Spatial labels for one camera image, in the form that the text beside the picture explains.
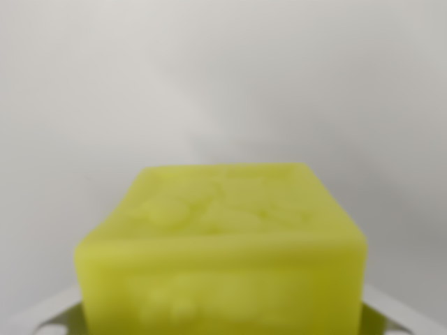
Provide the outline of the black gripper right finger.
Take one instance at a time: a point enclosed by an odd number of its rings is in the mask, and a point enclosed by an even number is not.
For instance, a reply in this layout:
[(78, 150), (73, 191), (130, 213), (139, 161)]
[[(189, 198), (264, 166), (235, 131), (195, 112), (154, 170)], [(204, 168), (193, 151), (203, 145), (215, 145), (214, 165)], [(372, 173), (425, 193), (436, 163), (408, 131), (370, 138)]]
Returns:
[(385, 322), (384, 334), (446, 334), (445, 326), (370, 284), (363, 289), (363, 302)]

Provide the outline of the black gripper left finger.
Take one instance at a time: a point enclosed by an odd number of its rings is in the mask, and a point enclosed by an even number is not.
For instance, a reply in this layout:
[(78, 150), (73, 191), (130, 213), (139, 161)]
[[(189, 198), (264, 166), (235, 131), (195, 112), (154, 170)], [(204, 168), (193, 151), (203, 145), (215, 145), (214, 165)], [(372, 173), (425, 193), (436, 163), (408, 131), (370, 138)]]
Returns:
[(14, 315), (1, 334), (85, 334), (85, 319), (77, 285)]

